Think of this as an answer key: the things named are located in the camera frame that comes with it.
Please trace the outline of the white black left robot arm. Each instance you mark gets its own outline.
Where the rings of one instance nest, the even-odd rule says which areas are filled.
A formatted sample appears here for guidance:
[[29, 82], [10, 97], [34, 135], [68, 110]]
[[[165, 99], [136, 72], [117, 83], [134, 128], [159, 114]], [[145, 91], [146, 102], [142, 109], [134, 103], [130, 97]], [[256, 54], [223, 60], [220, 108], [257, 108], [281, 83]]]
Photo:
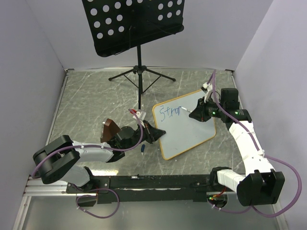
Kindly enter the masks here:
[[166, 131], [142, 121], [137, 129], [129, 126], [122, 128], [106, 119], [102, 125], [100, 144], [89, 144], [73, 141], [68, 135], [55, 139], [33, 155], [35, 169], [31, 177], [41, 178], [44, 184], [65, 181], [88, 193], [94, 189], [95, 181], [92, 172], [80, 162], [100, 161], [112, 163], [125, 156], [142, 142], [150, 144], [161, 138]]

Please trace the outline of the yellow framed whiteboard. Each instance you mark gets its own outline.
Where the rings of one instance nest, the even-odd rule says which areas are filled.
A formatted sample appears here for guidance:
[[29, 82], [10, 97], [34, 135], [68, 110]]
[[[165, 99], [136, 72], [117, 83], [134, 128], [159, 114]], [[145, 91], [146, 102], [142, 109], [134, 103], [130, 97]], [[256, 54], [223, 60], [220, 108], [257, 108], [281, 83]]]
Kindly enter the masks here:
[[166, 131], [159, 138], [164, 160], [174, 158], [215, 137], [214, 119], [199, 122], [189, 118], [189, 112], [181, 108], [194, 110], [203, 95], [202, 90], [197, 90], [153, 106], [155, 126]]

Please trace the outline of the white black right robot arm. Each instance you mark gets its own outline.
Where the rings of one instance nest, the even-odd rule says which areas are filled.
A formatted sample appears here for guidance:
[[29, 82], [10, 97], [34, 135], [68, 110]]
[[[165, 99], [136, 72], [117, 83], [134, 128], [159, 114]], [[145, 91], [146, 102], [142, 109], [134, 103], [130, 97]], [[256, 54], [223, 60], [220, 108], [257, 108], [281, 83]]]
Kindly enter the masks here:
[[234, 138], [242, 157], [245, 175], [229, 167], [215, 167], [210, 173], [209, 184], [215, 191], [227, 187], [237, 194], [243, 206], [275, 204], [283, 188], [285, 177], [277, 172], [260, 148], [251, 116], [240, 109], [238, 90], [223, 88], [220, 99], [215, 99], [211, 84], [201, 87], [205, 95], [198, 99], [189, 117], [199, 122], [219, 118]]

